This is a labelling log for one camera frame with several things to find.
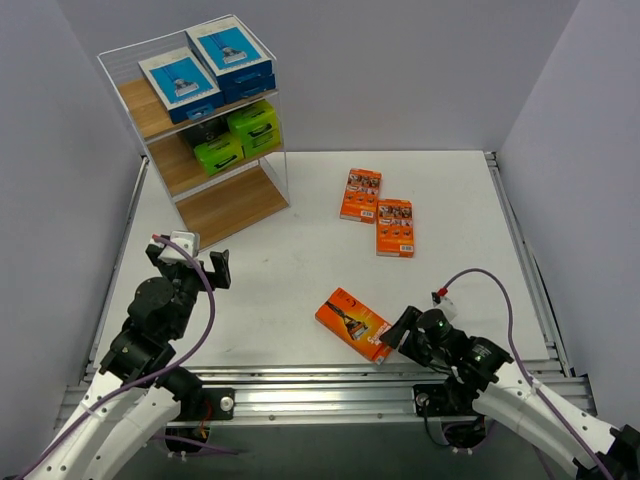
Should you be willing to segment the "orange Gillette Fusion5 box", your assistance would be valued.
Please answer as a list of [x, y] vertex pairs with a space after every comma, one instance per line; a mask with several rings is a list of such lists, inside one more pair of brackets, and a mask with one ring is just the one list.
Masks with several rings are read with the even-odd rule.
[[412, 258], [414, 253], [412, 203], [401, 199], [380, 200], [376, 217], [376, 254]]
[[376, 365], [383, 364], [391, 352], [381, 337], [392, 325], [342, 288], [319, 307], [315, 319]]

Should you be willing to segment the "green black Gillette Labs box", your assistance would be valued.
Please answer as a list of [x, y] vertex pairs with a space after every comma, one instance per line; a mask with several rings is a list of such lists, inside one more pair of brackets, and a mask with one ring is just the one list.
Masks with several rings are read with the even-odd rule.
[[242, 143], [244, 156], [246, 158], [256, 157], [264, 154], [268, 150], [278, 147], [281, 144], [281, 134], [279, 129], [273, 129], [257, 137], [249, 137]]
[[217, 117], [180, 133], [208, 176], [239, 163], [245, 156], [240, 140], [230, 133], [226, 120]]
[[231, 134], [246, 144], [278, 128], [276, 110], [267, 100], [260, 100], [229, 114], [227, 126]]

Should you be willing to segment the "orange Gillette cartridge box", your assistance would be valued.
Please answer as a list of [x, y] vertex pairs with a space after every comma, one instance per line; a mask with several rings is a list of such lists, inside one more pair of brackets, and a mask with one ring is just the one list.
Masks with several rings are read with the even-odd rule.
[[373, 224], [382, 184], [382, 174], [377, 171], [352, 168], [340, 208], [340, 218]]

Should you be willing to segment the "blue Harry's razor box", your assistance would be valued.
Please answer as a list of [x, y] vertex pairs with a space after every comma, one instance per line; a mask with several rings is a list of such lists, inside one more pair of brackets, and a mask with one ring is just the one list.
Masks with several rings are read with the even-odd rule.
[[207, 117], [225, 105], [217, 82], [188, 47], [140, 60], [138, 65], [173, 124]]
[[226, 104], [232, 104], [276, 88], [274, 74], [257, 77], [221, 89]]

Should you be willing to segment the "blue white Harry's box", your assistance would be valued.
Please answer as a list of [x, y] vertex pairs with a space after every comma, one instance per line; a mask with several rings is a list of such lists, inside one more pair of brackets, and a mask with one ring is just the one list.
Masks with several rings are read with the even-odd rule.
[[247, 86], [273, 74], [272, 57], [235, 15], [185, 30], [187, 42], [221, 90]]

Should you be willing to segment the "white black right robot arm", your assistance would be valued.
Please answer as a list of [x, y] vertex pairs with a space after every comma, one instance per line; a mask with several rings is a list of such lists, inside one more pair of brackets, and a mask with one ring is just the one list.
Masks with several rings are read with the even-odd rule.
[[450, 409], [493, 419], [574, 478], [638, 478], [638, 430], [579, 409], [494, 342], [455, 328], [442, 309], [408, 307], [380, 340], [421, 366], [446, 365], [443, 391]]

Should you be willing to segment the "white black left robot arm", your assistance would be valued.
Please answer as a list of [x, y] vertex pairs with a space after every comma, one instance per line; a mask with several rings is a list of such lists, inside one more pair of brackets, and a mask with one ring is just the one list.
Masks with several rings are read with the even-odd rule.
[[22, 479], [111, 479], [168, 422], [209, 419], [202, 381], [173, 344], [184, 336], [199, 294], [209, 313], [217, 289], [231, 286], [228, 251], [211, 252], [206, 270], [185, 240], [153, 236], [146, 255], [158, 270], [139, 284], [82, 400]]

